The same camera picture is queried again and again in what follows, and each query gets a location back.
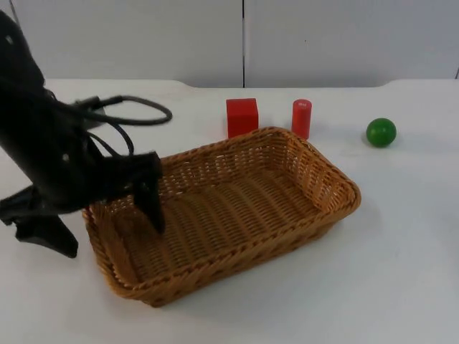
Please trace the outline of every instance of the green ball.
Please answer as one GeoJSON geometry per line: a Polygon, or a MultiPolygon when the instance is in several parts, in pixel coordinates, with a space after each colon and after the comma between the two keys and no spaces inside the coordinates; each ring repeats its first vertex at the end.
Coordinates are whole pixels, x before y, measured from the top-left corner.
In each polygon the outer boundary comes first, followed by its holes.
{"type": "Polygon", "coordinates": [[[395,140],[397,129],[387,118],[377,118],[368,124],[366,138],[375,147],[386,147],[395,140]]]}

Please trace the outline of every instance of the basket rim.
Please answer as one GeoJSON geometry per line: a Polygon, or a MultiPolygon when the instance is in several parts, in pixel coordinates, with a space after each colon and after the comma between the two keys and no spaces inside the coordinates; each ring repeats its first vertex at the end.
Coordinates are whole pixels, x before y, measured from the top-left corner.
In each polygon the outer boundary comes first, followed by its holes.
{"type": "Polygon", "coordinates": [[[315,217],[305,220],[301,219],[294,224],[286,224],[285,226],[280,227],[277,231],[267,233],[267,234],[260,234],[259,236],[254,236],[250,242],[244,243],[239,245],[238,247],[234,247],[232,249],[228,249],[227,252],[214,256],[212,258],[205,257],[198,259],[197,261],[193,262],[189,266],[181,267],[177,269],[175,272],[165,272],[160,274],[156,277],[152,277],[151,279],[139,282],[139,283],[132,283],[123,280],[121,276],[119,276],[115,271],[115,263],[110,259],[104,245],[100,240],[100,236],[98,234],[98,225],[95,223],[94,213],[93,213],[93,206],[89,206],[83,210],[83,217],[86,222],[87,231],[90,237],[90,243],[93,246],[93,250],[95,252],[96,260],[98,263],[99,268],[101,268],[102,273],[105,276],[108,284],[112,287],[112,289],[116,290],[117,292],[123,291],[123,296],[127,298],[138,298],[139,292],[144,291],[147,292],[152,287],[158,287],[163,283],[169,282],[171,279],[186,277],[191,273],[196,273],[201,269],[205,269],[213,264],[218,264],[219,262],[227,259],[228,257],[232,257],[240,252],[245,251],[249,246],[256,247],[260,244],[265,244],[269,240],[274,240],[280,235],[284,235],[289,231],[295,231],[296,229],[303,228],[305,225],[312,225],[314,227],[320,227],[326,225],[327,223],[331,222],[330,218],[337,213],[344,211],[346,214],[352,213],[355,209],[357,209],[361,203],[361,193],[358,186],[350,180],[343,172],[341,172],[337,167],[331,164],[313,145],[311,145],[308,141],[298,137],[296,134],[290,132],[289,130],[283,128],[276,128],[276,127],[267,127],[262,129],[257,129],[252,131],[251,133],[244,134],[232,138],[230,140],[223,140],[217,143],[211,143],[209,145],[204,145],[199,148],[195,148],[192,150],[188,150],[184,153],[178,153],[173,156],[168,156],[162,158],[162,162],[164,164],[170,162],[179,162],[182,160],[186,160],[189,155],[196,154],[200,150],[208,150],[209,148],[224,148],[226,146],[234,144],[236,141],[241,140],[249,140],[253,135],[269,135],[269,134],[277,134],[282,135],[288,140],[292,140],[295,144],[301,145],[302,147],[307,147],[310,151],[319,158],[322,162],[324,162],[331,171],[336,173],[339,178],[346,184],[350,186],[352,191],[354,192],[354,197],[351,197],[346,203],[342,203],[340,207],[337,209],[333,209],[332,211],[321,211],[315,217]]]}

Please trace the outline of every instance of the black cable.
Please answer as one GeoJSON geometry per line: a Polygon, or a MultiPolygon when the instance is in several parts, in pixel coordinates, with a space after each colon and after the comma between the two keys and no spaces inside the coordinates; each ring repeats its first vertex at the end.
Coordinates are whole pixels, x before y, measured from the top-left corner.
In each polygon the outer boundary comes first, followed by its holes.
{"type": "Polygon", "coordinates": [[[74,115],[77,117],[83,117],[88,120],[94,120],[96,122],[103,122],[108,124],[115,124],[115,125],[135,125],[135,126],[151,126],[151,125],[160,125],[169,122],[172,119],[172,112],[167,107],[158,104],[157,102],[153,102],[151,100],[139,98],[139,97],[132,97],[132,96],[117,96],[108,98],[107,100],[101,101],[100,107],[119,104],[123,101],[132,101],[138,102],[143,105],[147,105],[151,108],[155,108],[161,111],[165,117],[163,118],[155,118],[152,120],[131,120],[128,118],[119,118],[119,117],[111,117],[107,115],[101,115],[100,113],[94,113],[90,111],[81,110],[77,107],[73,107],[71,105],[65,104],[60,102],[59,100],[52,99],[50,97],[46,97],[45,95],[39,94],[35,91],[28,90],[20,85],[17,85],[9,80],[0,77],[0,90],[9,94],[13,94],[16,97],[26,98],[29,100],[33,100],[35,102],[39,102],[42,105],[50,106],[55,110],[62,111],[64,113],[68,113],[70,115],[74,115]]]}
{"type": "Polygon", "coordinates": [[[93,134],[93,133],[90,133],[89,131],[86,132],[88,134],[88,136],[94,140],[96,140],[97,142],[100,143],[100,145],[102,147],[104,147],[107,152],[109,152],[110,155],[112,156],[120,156],[120,154],[114,150],[113,148],[110,147],[110,145],[108,143],[106,143],[104,140],[102,140],[100,137],[98,137],[96,134],[93,134]]]}
{"type": "Polygon", "coordinates": [[[134,155],[134,143],[132,142],[131,138],[127,134],[127,132],[122,129],[118,124],[112,124],[110,123],[112,127],[114,127],[120,134],[123,136],[124,142],[126,142],[126,145],[128,146],[128,152],[130,156],[134,155]]]}

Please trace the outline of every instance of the red cube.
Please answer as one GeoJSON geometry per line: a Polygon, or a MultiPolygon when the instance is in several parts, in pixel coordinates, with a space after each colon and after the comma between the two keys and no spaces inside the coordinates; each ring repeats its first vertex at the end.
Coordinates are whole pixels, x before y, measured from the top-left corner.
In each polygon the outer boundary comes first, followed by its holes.
{"type": "Polygon", "coordinates": [[[258,108],[255,98],[227,99],[228,138],[258,129],[258,108]]]}

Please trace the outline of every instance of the red cylinder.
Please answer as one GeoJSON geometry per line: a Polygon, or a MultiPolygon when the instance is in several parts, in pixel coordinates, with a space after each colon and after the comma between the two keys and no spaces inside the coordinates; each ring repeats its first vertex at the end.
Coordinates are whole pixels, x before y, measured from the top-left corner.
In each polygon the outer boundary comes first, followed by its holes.
{"type": "Polygon", "coordinates": [[[298,99],[293,102],[292,131],[306,140],[309,139],[312,109],[313,105],[309,100],[298,99]]]}

